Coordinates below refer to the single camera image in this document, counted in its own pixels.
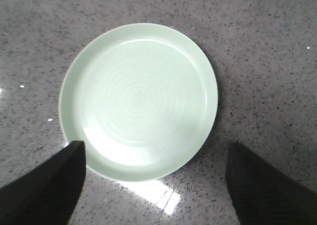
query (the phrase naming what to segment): light green plate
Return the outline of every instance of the light green plate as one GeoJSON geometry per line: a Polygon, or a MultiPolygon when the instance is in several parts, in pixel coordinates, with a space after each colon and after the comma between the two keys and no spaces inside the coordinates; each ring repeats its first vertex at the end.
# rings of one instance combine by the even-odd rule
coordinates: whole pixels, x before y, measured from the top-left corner
{"type": "Polygon", "coordinates": [[[211,64],[192,40],[136,23],[102,34],[79,53],[58,110],[67,140],[85,141],[91,169],[143,181],[174,172],[199,151],[217,101],[211,64]]]}

